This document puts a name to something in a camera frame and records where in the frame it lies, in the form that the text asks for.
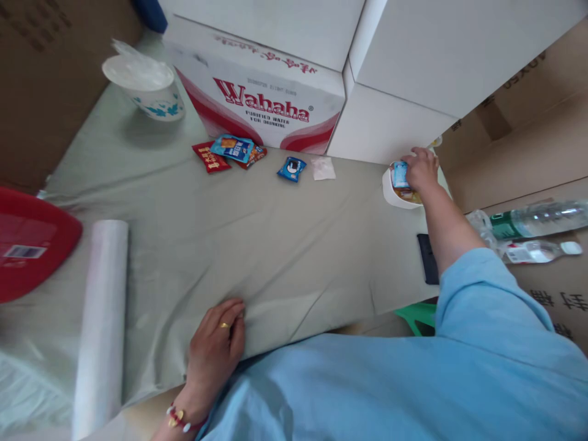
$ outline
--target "bracelet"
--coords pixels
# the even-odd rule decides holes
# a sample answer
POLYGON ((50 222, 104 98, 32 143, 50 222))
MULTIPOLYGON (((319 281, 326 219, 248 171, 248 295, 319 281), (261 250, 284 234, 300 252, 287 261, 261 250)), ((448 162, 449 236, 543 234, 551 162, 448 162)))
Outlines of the bracelet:
POLYGON ((202 421, 199 424, 196 424, 195 426, 191 425, 190 423, 186 423, 185 421, 183 421, 184 411, 183 410, 176 411, 176 406, 174 406, 173 401, 171 402, 169 408, 167 409, 166 414, 170 416, 170 422, 168 423, 168 425, 171 428, 174 428, 176 426, 180 426, 180 427, 182 427, 182 431, 184 433, 188 433, 189 431, 198 431, 208 421, 208 416, 207 416, 204 419, 204 421, 202 421))

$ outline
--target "light blue sleeve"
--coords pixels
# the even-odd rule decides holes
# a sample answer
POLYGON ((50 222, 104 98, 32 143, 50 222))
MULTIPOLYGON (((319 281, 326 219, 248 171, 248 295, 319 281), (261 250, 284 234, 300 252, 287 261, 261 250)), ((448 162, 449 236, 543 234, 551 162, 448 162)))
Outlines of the light blue sleeve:
POLYGON ((487 248, 469 251, 443 273, 435 320, 437 336, 512 360, 567 374, 587 367, 582 351, 554 332, 545 308, 487 248))

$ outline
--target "green plastic stool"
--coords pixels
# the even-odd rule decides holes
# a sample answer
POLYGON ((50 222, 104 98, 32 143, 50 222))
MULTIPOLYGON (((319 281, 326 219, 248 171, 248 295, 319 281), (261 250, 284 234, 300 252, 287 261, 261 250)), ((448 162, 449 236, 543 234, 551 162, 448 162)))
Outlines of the green plastic stool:
POLYGON ((415 303, 394 311, 398 317, 406 320, 414 335, 418 337, 435 335, 436 312, 437 305, 431 303, 415 303))

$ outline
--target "bottle cap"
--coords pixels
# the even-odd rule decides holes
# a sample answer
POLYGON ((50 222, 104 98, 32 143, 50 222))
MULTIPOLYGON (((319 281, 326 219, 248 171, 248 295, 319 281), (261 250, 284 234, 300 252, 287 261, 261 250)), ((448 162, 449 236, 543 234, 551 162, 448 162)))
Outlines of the bottle cap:
POLYGON ((566 254, 582 254, 582 247, 576 242, 562 242, 562 250, 566 254))

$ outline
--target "small white packet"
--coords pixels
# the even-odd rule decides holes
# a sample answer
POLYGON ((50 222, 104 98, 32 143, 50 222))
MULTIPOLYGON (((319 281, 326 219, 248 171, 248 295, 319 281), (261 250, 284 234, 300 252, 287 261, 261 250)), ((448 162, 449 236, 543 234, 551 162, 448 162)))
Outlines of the small white packet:
POLYGON ((318 156, 311 159, 312 176, 315 181, 323 179, 336 179, 333 161, 328 156, 318 156))

